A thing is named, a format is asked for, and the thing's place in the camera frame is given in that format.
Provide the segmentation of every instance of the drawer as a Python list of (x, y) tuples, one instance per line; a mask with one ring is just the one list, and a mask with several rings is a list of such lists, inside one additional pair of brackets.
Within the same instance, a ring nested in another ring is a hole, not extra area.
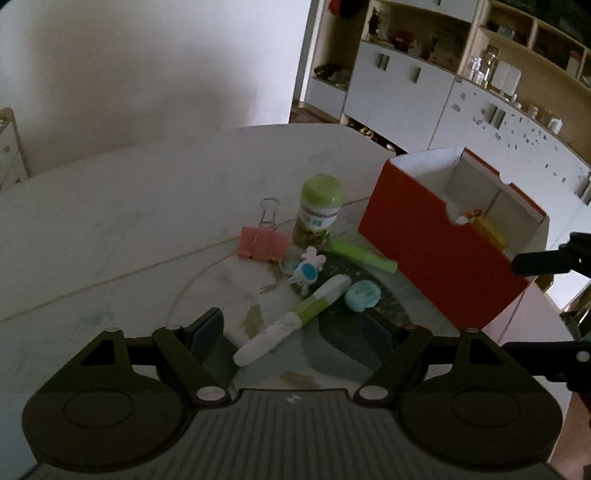
[(14, 126), (12, 122), (10, 122), (0, 134), (0, 182), (2, 182), (4, 177), (8, 174), (8, 170), (10, 169), (17, 152), (17, 137), (14, 133)]
[(310, 78), (306, 90), (306, 103), (340, 120), (345, 104), (345, 92), (322, 80)]
[(4, 178), (2, 184), (0, 184), (0, 190), (8, 190), (14, 187), (16, 184), (21, 183), (27, 179), (27, 171), (25, 170), (25, 164), (22, 161), (21, 154), (17, 153), (14, 158), (12, 165), (8, 170), (8, 174)]

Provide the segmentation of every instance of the cardboard box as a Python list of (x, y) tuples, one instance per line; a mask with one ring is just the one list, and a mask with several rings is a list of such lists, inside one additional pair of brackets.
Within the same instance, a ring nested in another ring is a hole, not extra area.
[[(503, 234), (503, 252), (463, 213), (480, 209)], [(549, 219), (469, 150), (403, 155), (384, 165), (359, 232), (460, 330), (483, 328), (528, 287), (511, 273), (520, 252), (544, 250)]]

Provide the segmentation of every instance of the silver screw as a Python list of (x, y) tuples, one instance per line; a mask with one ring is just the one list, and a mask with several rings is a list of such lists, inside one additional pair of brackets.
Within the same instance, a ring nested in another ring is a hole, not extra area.
[(579, 362), (582, 362), (582, 363), (588, 362), (590, 358), (591, 358), (591, 354), (589, 352), (586, 352), (585, 350), (581, 350), (580, 352), (577, 352), (577, 360)]
[(388, 396), (388, 390), (379, 385), (367, 385), (359, 390), (359, 396), (364, 400), (383, 400)]
[(202, 387), (197, 390), (197, 398), (203, 401), (220, 401), (226, 396), (226, 391), (220, 387)]

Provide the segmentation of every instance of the green bottle cap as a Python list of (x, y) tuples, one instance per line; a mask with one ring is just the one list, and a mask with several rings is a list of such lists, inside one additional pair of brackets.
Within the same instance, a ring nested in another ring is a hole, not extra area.
[(337, 208), (343, 205), (345, 191), (338, 179), (320, 173), (304, 182), (301, 197), (318, 207)]

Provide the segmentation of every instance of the marble tabletop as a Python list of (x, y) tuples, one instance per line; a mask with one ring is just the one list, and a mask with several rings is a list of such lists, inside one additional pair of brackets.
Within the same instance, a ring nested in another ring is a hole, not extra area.
[[(280, 229), (291, 232), (302, 182), (325, 172), (348, 193), (334, 234), (363, 244), (356, 230), (388, 156), (341, 126), (249, 127), (99, 155), (3, 194), (0, 479), (35, 465), (20, 426), (28, 398), (105, 328), (147, 336), (216, 306), (225, 336), (238, 346), (248, 338), (253, 306), (260, 306), (260, 327), (282, 316), (298, 298), (268, 265), (235, 255), (241, 226), (256, 225), (260, 199), (274, 196), (282, 202)], [(413, 323), (458, 335), (400, 272), (372, 273)], [(319, 361), (327, 368), (314, 368)], [(370, 374), (323, 340), (312, 321), (241, 369), (231, 387), (354, 390)]]

